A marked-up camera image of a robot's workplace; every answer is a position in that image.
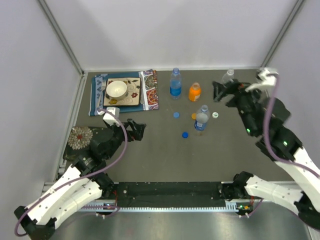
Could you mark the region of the clear bottle green label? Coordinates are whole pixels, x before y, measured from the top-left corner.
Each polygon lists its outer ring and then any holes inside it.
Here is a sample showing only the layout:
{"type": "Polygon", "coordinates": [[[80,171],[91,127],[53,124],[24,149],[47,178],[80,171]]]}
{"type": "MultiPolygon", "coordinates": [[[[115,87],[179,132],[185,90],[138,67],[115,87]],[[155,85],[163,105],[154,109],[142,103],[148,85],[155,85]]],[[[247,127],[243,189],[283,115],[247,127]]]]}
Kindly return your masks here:
{"type": "Polygon", "coordinates": [[[221,83],[223,85],[229,83],[229,82],[233,82],[234,79],[234,69],[230,68],[226,71],[226,73],[223,75],[222,79],[221,79],[221,83]]]}

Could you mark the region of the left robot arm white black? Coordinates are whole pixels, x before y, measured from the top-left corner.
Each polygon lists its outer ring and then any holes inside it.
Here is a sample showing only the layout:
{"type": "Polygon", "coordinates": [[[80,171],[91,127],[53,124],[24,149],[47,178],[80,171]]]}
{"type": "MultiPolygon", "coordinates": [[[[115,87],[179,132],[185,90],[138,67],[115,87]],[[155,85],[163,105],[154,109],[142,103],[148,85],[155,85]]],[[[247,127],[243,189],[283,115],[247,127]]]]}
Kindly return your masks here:
{"type": "Polygon", "coordinates": [[[141,141],[146,124],[128,119],[105,127],[74,126],[69,134],[64,159],[71,165],[37,200],[19,206],[14,215],[17,227],[32,240],[50,239],[60,225],[80,209],[99,198],[109,198],[114,182],[106,171],[120,161],[124,153],[108,164],[120,146],[141,141]]]}

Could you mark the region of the orange juice bottle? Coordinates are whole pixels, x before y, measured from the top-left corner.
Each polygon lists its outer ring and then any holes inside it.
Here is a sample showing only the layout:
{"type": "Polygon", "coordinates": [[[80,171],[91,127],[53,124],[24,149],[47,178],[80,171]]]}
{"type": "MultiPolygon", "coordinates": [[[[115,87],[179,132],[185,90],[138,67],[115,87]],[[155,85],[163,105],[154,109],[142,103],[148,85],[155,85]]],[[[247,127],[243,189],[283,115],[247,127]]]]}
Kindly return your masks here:
{"type": "Polygon", "coordinates": [[[200,99],[202,93],[201,86],[198,82],[194,82],[189,88],[188,99],[191,102],[196,102],[200,99]]]}

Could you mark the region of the clear water bottle blue cap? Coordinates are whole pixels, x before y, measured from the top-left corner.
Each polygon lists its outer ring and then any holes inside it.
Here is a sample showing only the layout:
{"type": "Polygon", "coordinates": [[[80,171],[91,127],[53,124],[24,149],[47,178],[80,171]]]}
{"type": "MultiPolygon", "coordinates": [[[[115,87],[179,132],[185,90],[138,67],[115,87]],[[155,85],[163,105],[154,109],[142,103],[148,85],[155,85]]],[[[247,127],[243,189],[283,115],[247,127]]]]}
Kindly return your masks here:
{"type": "Polygon", "coordinates": [[[210,118],[210,111],[207,105],[202,105],[200,109],[196,112],[194,129],[197,136],[201,136],[207,126],[210,118]]]}

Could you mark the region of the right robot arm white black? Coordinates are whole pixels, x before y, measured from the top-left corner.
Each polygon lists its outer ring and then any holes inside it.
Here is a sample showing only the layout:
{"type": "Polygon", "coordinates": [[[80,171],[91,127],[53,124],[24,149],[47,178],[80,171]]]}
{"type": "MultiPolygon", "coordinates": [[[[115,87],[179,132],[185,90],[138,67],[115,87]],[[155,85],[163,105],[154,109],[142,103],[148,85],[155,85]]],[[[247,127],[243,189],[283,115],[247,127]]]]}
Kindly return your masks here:
{"type": "Polygon", "coordinates": [[[299,189],[284,187],[242,171],[235,175],[232,190],[239,198],[258,197],[286,208],[307,226],[320,229],[320,170],[299,138],[285,122],[291,113],[274,95],[263,97],[266,81],[250,84],[236,79],[226,84],[214,81],[213,100],[236,108],[247,134],[260,138],[259,150],[288,173],[299,189]]]}

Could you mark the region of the white green bottle cap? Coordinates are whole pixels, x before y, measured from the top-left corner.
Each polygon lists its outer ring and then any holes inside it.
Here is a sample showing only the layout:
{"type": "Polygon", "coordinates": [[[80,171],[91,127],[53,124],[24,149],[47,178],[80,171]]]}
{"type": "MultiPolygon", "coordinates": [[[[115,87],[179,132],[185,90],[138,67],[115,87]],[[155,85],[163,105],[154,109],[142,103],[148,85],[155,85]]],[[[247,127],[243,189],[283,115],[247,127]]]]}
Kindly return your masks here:
{"type": "Polygon", "coordinates": [[[212,113],[212,117],[213,117],[214,119],[217,119],[217,118],[219,117],[219,114],[218,114],[217,112],[213,112],[213,113],[212,113]]]}

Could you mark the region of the blue liquid bottle blue cap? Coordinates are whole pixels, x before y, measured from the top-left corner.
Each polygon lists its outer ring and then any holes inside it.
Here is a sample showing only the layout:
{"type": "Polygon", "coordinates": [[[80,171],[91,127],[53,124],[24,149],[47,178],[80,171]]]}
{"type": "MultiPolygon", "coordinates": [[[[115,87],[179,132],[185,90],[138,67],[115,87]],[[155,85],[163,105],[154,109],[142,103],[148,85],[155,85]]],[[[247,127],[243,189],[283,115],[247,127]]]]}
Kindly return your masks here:
{"type": "Polygon", "coordinates": [[[182,76],[179,68],[177,67],[172,70],[169,92],[173,99],[178,99],[182,93],[182,76]]]}

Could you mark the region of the orange bottle cap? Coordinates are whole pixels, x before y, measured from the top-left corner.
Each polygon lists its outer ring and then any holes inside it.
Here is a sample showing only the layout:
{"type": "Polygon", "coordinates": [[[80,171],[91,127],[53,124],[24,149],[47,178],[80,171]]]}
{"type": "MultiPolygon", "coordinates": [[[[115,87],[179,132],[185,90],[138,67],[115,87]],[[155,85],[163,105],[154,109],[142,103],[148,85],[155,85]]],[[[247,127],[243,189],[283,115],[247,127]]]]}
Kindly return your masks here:
{"type": "Polygon", "coordinates": [[[193,120],[195,120],[196,117],[197,117],[197,114],[196,114],[196,113],[192,113],[192,114],[191,114],[191,118],[192,118],[193,120]]]}

